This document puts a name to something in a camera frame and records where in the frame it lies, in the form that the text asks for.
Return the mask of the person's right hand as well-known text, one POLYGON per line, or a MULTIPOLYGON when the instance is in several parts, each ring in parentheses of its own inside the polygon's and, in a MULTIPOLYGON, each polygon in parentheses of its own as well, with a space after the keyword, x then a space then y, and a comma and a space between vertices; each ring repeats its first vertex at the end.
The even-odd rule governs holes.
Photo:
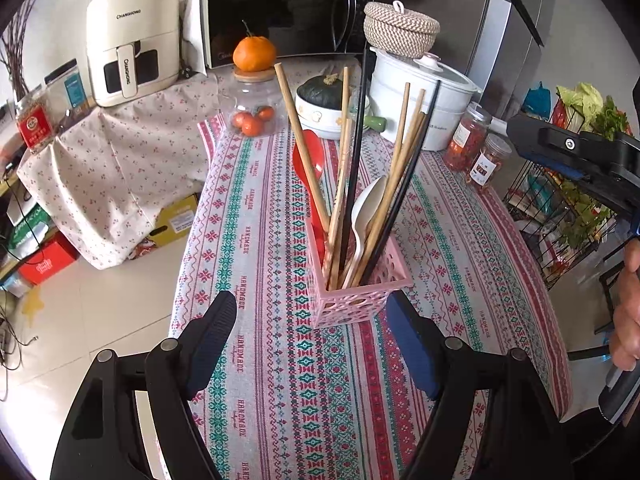
POLYGON ((613 363, 631 372, 639 362, 639 242, 625 248, 624 267, 617 280, 620 304, 613 315, 614 333, 610 339, 613 363))

